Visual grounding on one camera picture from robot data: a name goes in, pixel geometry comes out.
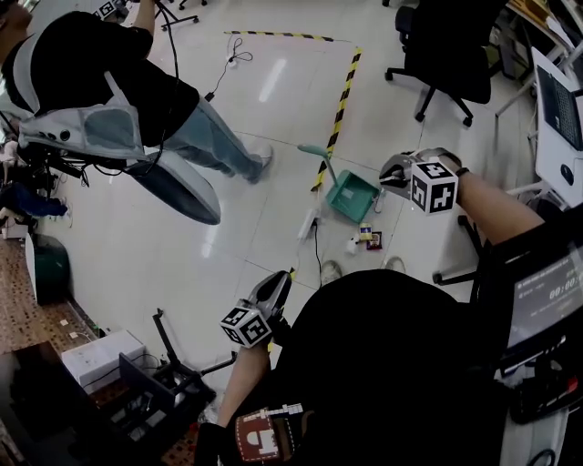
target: white desk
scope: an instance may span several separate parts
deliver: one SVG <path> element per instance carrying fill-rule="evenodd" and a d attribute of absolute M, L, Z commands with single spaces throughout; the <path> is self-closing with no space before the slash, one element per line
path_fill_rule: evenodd
<path fill-rule="evenodd" d="M 537 174 L 557 193 L 570 207 L 583 202 L 583 152 L 575 150 L 551 125 L 545 121 L 543 111 L 543 95 L 540 92 L 537 76 L 537 66 L 548 71 L 567 89 L 574 91 L 578 85 L 554 66 L 545 56 L 535 48 L 532 49 L 537 81 Z M 573 186 L 563 178 L 560 172 L 561 165 L 571 169 L 574 176 Z"/>

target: dustpan handle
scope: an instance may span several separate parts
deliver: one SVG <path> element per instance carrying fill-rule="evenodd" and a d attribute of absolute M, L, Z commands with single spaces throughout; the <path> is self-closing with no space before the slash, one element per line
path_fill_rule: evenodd
<path fill-rule="evenodd" d="M 328 156 L 328 152 L 326 152 L 321 147 L 312 146 L 309 144 L 299 144 L 298 148 L 302 152 L 307 152 L 308 154 L 314 154 L 315 156 L 320 156 L 321 158 L 323 158 L 324 163 L 328 167 L 328 170 L 330 170 L 330 175 L 332 175 L 332 179 L 334 180 L 334 185 L 336 187 L 338 187 L 338 180 L 336 179 L 336 174 L 334 173 L 334 170 L 332 169 L 332 164 L 330 163 L 330 157 Z"/>

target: backpack strap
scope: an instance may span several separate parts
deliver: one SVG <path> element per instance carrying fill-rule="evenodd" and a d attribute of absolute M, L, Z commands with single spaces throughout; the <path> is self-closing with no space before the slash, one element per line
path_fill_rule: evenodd
<path fill-rule="evenodd" d="M 34 114 L 40 110 L 40 102 L 35 88 L 33 87 L 33 79 L 30 73 L 33 52 L 35 51 L 36 43 L 42 34 L 31 35 L 21 45 L 16 54 L 15 63 L 13 67 L 14 80 L 18 94 L 25 100 Z"/>

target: laptop screen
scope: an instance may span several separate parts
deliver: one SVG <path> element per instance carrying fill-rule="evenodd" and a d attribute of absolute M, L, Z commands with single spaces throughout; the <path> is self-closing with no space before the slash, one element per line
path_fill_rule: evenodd
<path fill-rule="evenodd" d="M 583 307 L 583 248 L 514 286 L 508 347 L 536 336 Z"/>

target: black and white marker cube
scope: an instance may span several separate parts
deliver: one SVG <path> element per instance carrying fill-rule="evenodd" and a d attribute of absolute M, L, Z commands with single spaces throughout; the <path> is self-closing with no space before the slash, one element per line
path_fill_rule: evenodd
<path fill-rule="evenodd" d="M 457 199 L 457 176 L 438 161 L 413 164 L 411 200 L 426 215 L 447 212 Z"/>
<path fill-rule="evenodd" d="M 237 306 L 220 322 L 231 341 L 252 348 L 268 335 L 270 326 L 258 309 Z"/>

